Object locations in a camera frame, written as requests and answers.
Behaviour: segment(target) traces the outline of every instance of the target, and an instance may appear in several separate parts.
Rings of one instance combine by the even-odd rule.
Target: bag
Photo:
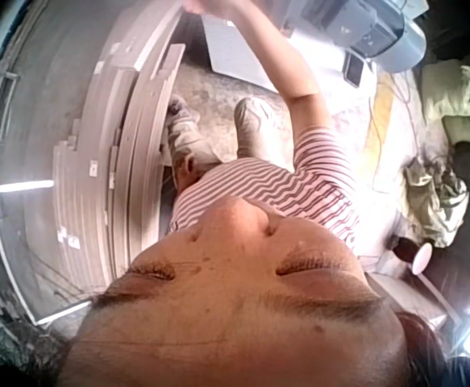
[[[427,121],[470,117],[470,67],[458,60],[429,64],[422,70],[422,106]]]

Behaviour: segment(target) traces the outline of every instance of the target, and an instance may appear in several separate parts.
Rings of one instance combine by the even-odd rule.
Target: cable
[[[390,76],[390,77],[392,78],[393,83],[396,86],[397,91],[395,89],[391,88],[389,85],[387,85],[385,83],[382,83],[382,82],[379,82],[378,85],[383,85],[386,88],[388,88],[393,93],[393,95],[400,102],[402,102],[403,105],[405,106],[405,108],[408,112],[408,115],[409,115],[410,128],[411,128],[411,131],[412,131],[412,134],[413,134],[413,137],[414,137],[414,145],[415,145],[415,149],[416,149],[416,156],[415,157],[417,157],[417,156],[419,156],[418,134],[415,131],[414,120],[412,118],[412,113],[411,113],[410,107],[409,107],[409,104],[412,101],[412,93],[410,91],[410,83],[409,83],[409,80],[408,80],[408,76],[406,74],[402,74],[402,75],[405,76],[405,81],[406,81],[407,90],[408,90],[408,98],[405,98],[405,96],[401,92],[401,89],[400,89],[399,85],[396,83],[396,80],[394,79],[394,76]],[[371,105],[371,98],[368,100],[368,108],[369,108],[369,114],[371,115],[372,126],[373,126],[374,131],[376,132],[376,136],[378,137],[378,140],[380,142],[380,150],[379,150],[379,156],[378,156],[378,168],[376,169],[376,171],[374,173],[374,176],[372,178],[372,187],[371,187],[371,189],[373,191],[379,193],[379,194],[389,194],[389,193],[382,192],[382,191],[379,191],[379,190],[375,189],[376,178],[378,176],[378,169],[379,169],[379,166],[381,165],[381,158],[383,156],[384,139],[381,137],[380,131],[378,130],[378,126],[376,125],[376,120],[374,119],[373,108],[372,108],[372,105]]]

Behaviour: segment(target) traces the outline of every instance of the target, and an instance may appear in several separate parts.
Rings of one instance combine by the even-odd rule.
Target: striped shirt
[[[192,226],[212,203],[230,195],[259,200],[288,217],[312,220],[354,248],[356,182],[338,133],[324,128],[306,131],[297,142],[293,165],[295,173],[256,158],[218,166],[177,199],[171,231]]]

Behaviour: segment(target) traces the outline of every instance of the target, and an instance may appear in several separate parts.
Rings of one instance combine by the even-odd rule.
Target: hand
[[[250,0],[183,0],[186,12],[192,14],[210,14],[221,19],[231,19],[235,6]]]
[[[177,196],[181,195],[185,190],[197,183],[202,177],[193,153],[185,156],[185,158],[175,165],[174,168],[176,171]]]

